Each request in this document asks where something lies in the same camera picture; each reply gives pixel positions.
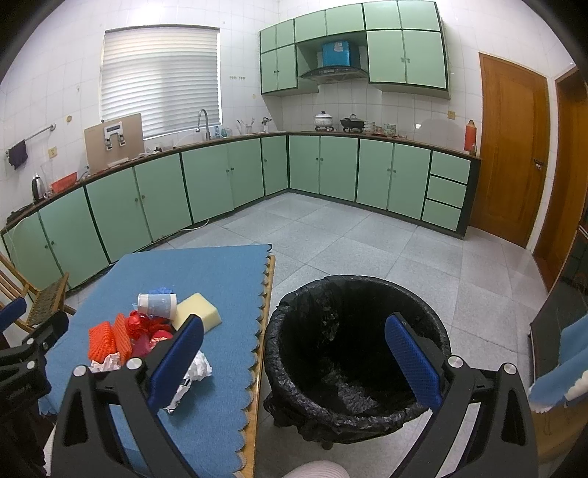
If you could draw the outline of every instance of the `white blind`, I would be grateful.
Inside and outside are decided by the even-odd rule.
[[[107,32],[102,119],[141,113],[145,138],[195,128],[201,108],[220,124],[217,43],[218,30],[191,26]]]

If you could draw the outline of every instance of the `wooden chair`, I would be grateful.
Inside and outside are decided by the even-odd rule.
[[[18,286],[10,277],[10,274],[22,285]],[[0,253],[0,309],[5,307],[2,296],[5,296],[8,302],[11,302],[18,297],[26,298],[26,295],[30,294],[33,298],[33,303],[29,314],[26,319],[20,318],[15,322],[18,327],[27,333],[32,332],[34,330],[33,326],[47,320],[58,310],[74,315],[76,310],[65,304],[68,277],[69,273],[65,273],[58,281],[39,291]]]

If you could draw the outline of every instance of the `faucet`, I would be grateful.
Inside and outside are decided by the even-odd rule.
[[[211,140],[211,132],[208,127],[208,113],[206,112],[206,110],[204,108],[202,108],[198,112],[198,125],[196,126],[196,132],[200,133],[200,116],[202,115],[202,111],[204,111],[204,120],[206,121],[206,140],[210,141]]]

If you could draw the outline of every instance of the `yellow sponge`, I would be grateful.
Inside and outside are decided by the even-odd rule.
[[[216,307],[200,293],[196,293],[178,304],[176,316],[172,320],[173,327],[179,330],[190,314],[196,314],[202,319],[204,333],[221,323],[221,317]]]

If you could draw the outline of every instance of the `tiled floor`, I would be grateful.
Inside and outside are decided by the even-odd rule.
[[[531,254],[469,228],[458,240],[388,216],[293,193],[251,206],[160,248],[271,243],[276,256],[272,311],[298,287],[332,274],[361,274],[396,282],[423,298],[445,324],[454,353],[474,367],[516,364],[528,385],[529,323],[546,290]],[[92,285],[68,299],[78,306]],[[262,396],[268,392],[264,379]],[[388,477],[430,414],[379,439],[324,451],[294,427],[277,429],[260,411],[256,476],[278,478],[311,460],[345,467],[352,478]],[[474,413],[441,471],[452,471],[471,432]]]

